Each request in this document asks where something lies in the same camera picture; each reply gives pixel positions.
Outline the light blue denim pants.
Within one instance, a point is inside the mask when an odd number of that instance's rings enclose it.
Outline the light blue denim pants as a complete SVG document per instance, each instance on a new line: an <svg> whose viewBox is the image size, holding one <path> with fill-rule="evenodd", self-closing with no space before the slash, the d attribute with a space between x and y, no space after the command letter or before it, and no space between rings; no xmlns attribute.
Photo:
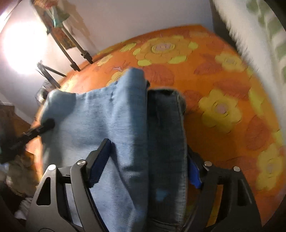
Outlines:
<svg viewBox="0 0 286 232"><path fill-rule="evenodd" d="M42 120L43 166L70 166L108 138L112 153L91 194L109 231L177 231L187 202L185 101L148 89L141 69L83 94L54 90Z"/></svg>

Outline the white green patterned pillow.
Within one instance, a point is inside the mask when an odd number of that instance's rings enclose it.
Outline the white green patterned pillow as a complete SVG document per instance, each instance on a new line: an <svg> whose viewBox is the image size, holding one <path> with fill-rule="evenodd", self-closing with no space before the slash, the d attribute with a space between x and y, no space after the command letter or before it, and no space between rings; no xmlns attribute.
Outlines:
<svg viewBox="0 0 286 232"><path fill-rule="evenodd" d="M214 1L238 51L272 100L285 106L285 28L265 1Z"/></svg>

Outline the orange floral bedspread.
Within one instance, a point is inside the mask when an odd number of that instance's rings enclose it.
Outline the orange floral bedspread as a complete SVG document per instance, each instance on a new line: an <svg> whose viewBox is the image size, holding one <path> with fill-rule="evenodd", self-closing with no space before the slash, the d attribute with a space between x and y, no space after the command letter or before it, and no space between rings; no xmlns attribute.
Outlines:
<svg viewBox="0 0 286 232"><path fill-rule="evenodd" d="M93 64L68 75L63 90L82 93L109 85L130 67L142 69L152 88L183 93L188 145L219 167L242 168L267 223L285 197L285 143L251 68L204 27L174 27L100 51Z"/></svg>

